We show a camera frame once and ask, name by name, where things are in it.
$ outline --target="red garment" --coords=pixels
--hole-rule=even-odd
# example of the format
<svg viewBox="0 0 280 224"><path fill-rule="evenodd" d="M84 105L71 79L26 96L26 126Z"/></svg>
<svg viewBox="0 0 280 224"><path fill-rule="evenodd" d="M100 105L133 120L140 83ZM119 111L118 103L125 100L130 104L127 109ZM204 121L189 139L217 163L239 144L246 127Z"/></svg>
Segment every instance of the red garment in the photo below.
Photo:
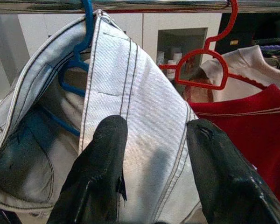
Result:
<svg viewBox="0 0 280 224"><path fill-rule="evenodd" d="M257 167L280 201L280 90L274 84L243 99L191 103L199 118L208 119Z"/></svg>

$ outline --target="white fabric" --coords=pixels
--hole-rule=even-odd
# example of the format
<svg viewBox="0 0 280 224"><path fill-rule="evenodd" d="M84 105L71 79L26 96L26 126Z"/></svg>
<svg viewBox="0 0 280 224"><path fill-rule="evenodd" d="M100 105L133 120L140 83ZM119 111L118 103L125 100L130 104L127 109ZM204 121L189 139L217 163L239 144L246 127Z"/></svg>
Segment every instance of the white fabric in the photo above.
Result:
<svg viewBox="0 0 280 224"><path fill-rule="evenodd" d="M56 74L84 34L80 18L50 37L0 104L0 208L50 210L76 151L85 149L102 119L120 114L128 140L127 202L118 204L119 221L181 222L199 202L186 143L186 123L196 115L153 60L100 10L84 102L66 93ZM73 126L82 121L79 144L32 108L36 101Z"/></svg>
<svg viewBox="0 0 280 224"><path fill-rule="evenodd" d="M258 45L242 48L223 55L231 73L255 80L264 86L276 84L280 89L280 70L268 65ZM222 66L217 59L208 60L200 66L210 82L220 85L223 77ZM223 90L213 90L214 102L245 98L261 89L243 81L228 78Z"/></svg>

